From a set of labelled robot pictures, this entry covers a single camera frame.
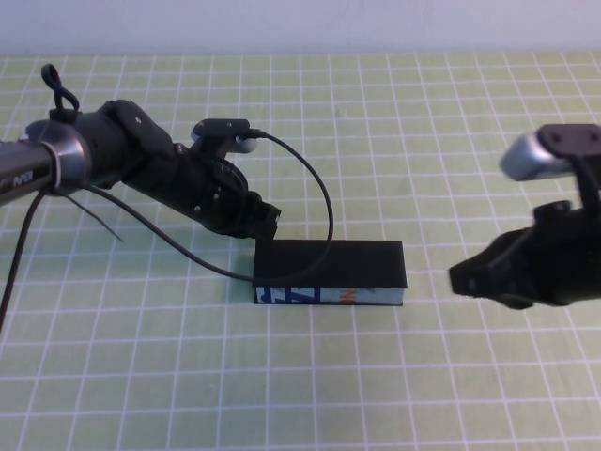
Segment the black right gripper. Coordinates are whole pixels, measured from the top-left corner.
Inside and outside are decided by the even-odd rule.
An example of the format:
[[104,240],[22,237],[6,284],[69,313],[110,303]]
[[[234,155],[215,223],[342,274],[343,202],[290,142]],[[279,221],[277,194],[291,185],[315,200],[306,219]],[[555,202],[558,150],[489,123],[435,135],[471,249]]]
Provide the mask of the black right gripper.
[[497,296],[513,310],[600,298],[600,219],[567,200],[533,210],[528,227],[503,233],[449,269],[452,292]]

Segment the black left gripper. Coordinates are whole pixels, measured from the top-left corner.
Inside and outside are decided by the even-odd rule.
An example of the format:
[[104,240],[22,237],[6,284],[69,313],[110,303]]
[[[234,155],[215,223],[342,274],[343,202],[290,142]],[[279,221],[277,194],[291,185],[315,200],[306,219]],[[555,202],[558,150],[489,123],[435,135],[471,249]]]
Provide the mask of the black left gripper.
[[281,211],[232,163],[176,143],[138,170],[138,191],[217,234],[272,240]]

